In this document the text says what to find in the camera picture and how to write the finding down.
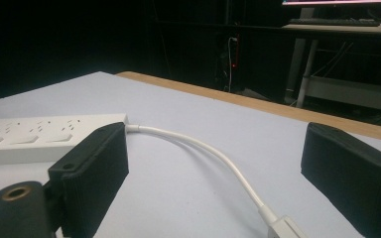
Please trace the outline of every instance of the desk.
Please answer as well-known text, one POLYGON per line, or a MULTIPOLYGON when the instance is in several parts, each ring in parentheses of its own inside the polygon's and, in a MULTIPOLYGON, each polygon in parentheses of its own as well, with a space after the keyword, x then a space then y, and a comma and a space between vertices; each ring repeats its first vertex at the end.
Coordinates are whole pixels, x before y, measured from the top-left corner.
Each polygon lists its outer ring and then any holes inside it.
MULTIPOLYGON (((300 173, 307 122, 354 127, 381 150, 381 128, 134 72, 97 72, 0 99, 0 118, 126 113, 229 156, 278 215, 309 237, 360 237, 300 173)), ((218 160, 161 138, 127 136, 130 175, 95 237, 266 237, 266 226, 218 160)), ((0 188, 45 182, 51 163, 0 166, 0 188)))
MULTIPOLYGON (((328 31, 350 34, 375 34, 381 35, 380 27, 337 27, 337 26, 312 26, 312 25, 287 25, 285 29, 305 29, 313 31, 328 31)), ((335 100, 360 106, 381 109, 381 86, 366 83, 337 80, 311 76, 312 65, 318 40, 313 40, 308 62, 305 68, 302 85, 299 91, 297 107, 303 107, 305 96, 313 96, 328 100, 335 100)))

